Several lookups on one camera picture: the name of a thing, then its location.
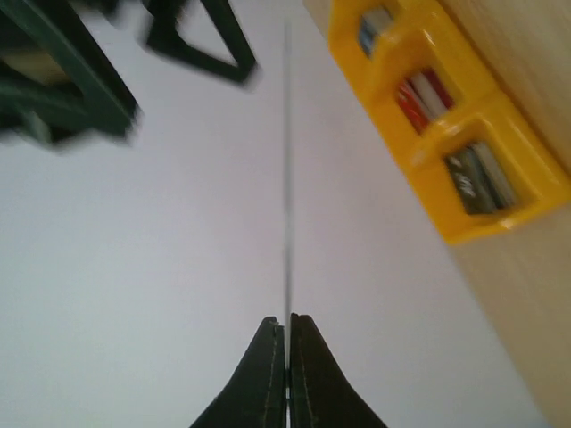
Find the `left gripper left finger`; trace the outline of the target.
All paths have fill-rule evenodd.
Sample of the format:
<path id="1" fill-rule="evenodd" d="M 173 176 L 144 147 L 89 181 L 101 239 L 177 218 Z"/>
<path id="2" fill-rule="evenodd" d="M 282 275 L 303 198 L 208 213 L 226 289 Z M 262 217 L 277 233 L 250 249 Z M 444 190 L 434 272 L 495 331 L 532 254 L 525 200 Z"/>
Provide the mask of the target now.
<path id="1" fill-rule="evenodd" d="M 286 425 L 285 328 L 264 317 L 227 385 L 192 428 Z"/>

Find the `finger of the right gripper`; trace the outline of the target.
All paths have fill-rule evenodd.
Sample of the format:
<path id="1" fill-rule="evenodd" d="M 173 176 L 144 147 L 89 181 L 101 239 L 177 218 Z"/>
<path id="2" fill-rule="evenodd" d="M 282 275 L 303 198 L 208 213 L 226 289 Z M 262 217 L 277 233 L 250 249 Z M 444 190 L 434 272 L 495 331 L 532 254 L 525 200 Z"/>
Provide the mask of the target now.
<path id="1" fill-rule="evenodd" d="M 145 46 L 168 61 L 232 83 L 258 70 L 229 1 L 147 1 Z"/>

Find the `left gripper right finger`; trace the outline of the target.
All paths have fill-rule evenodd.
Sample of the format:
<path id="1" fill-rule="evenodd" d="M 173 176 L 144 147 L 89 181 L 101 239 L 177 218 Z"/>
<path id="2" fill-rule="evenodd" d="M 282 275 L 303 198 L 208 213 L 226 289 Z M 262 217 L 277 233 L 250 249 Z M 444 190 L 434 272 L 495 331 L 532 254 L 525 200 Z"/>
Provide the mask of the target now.
<path id="1" fill-rule="evenodd" d="M 290 384 L 293 427 L 386 427 L 352 388 L 308 315 L 291 315 Z"/>

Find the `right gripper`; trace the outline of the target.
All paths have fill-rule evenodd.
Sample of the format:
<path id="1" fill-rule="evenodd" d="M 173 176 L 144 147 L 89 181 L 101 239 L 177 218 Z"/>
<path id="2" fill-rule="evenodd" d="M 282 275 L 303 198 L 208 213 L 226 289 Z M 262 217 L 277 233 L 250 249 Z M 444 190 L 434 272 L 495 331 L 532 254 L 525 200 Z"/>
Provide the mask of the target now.
<path id="1" fill-rule="evenodd" d="M 1 132 L 63 147 L 124 137 L 137 101 L 68 1 L 1 3 Z"/>

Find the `white patterned card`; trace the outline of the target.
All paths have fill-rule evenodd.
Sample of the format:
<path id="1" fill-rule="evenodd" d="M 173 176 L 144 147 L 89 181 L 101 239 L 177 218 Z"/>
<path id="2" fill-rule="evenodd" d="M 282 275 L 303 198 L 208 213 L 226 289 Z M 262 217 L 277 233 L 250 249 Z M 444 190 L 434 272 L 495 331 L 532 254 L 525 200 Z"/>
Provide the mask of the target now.
<path id="1" fill-rule="evenodd" d="M 290 59 L 291 59 L 291 25 L 287 21 L 284 26 L 283 51 L 283 113 L 284 113 L 284 286 L 285 286 L 285 319 L 290 319 L 292 305 L 293 278 L 293 188 L 292 188 L 292 139 L 291 139 L 291 94 L 290 94 Z"/>

